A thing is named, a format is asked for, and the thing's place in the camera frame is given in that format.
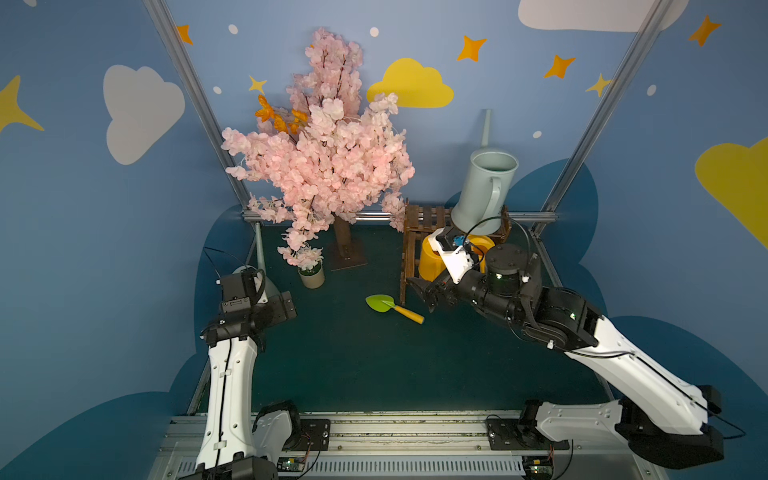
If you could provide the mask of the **yellow watering can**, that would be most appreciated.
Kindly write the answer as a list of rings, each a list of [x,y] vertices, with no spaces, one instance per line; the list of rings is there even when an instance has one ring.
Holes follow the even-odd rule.
[[[481,262],[484,262],[485,255],[495,246],[495,242],[488,236],[469,235],[467,240],[467,251],[475,260],[480,260]]]
[[[428,282],[434,281],[446,269],[440,253],[432,248],[430,241],[434,239],[434,234],[430,234],[423,239],[418,265],[420,278]]]

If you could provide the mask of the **brown wooden slatted shelf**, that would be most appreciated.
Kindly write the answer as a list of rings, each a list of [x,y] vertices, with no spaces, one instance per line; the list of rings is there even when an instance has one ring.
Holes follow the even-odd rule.
[[[403,231],[403,252],[401,260],[401,273],[399,279],[399,300],[404,302],[409,293],[415,295],[416,292],[406,284],[407,277],[420,278],[418,273],[419,258],[421,254],[421,245],[423,239],[432,234],[435,230],[443,227],[454,226],[451,219],[452,209],[438,206],[408,204],[405,207],[404,231]],[[500,228],[488,236],[495,242],[495,246],[503,244],[509,237],[511,230],[511,221],[506,217],[507,209],[501,211]],[[475,272],[483,274],[486,272],[486,260],[479,260],[479,268],[470,270],[467,273]]]

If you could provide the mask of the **pale blue watering can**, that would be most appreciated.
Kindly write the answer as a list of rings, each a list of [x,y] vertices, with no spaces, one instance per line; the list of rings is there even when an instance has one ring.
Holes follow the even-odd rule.
[[[469,169],[458,203],[451,211],[451,221],[466,234],[490,235],[501,226],[501,211],[518,160],[500,148],[491,147],[492,110],[485,110],[480,147],[469,159]]]

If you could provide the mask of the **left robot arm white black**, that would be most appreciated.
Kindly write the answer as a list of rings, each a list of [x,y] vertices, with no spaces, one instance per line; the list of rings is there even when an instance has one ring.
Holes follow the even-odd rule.
[[[263,270],[243,267],[221,277],[218,316],[201,333],[210,387],[205,431],[189,479],[277,479],[283,448],[301,438],[294,402],[268,405],[251,419],[253,371],[264,331],[296,317],[288,294],[266,296]]]

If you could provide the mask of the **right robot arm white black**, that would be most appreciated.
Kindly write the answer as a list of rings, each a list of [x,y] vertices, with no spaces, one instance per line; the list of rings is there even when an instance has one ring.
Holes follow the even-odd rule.
[[[446,259],[448,267],[435,280],[407,280],[428,309],[465,302],[483,317],[588,367],[623,395],[589,405],[529,400],[516,422],[521,443],[618,442],[673,470],[724,459],[725,438],[710,422],[721,412],[720,393],[669,372],[577,292],[543,285],[537,254],[514,244],[496,245],[487,252],[484,270],[463,248]]]

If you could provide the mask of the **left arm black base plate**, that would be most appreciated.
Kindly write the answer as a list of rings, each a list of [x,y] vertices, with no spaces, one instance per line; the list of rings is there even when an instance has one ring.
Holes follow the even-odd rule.
[[[329,449],[331,421],[329,419],[302,418],[284,444],[284,451],[327,451]]]

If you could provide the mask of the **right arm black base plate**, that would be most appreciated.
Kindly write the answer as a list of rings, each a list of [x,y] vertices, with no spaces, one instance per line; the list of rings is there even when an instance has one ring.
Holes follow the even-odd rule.
[[[519,426],[513,418],[490,415],[485,419],[486,436],[493,451],[566,451],[570,449],[568,441],[553,442],[544,437],[535,428]]]

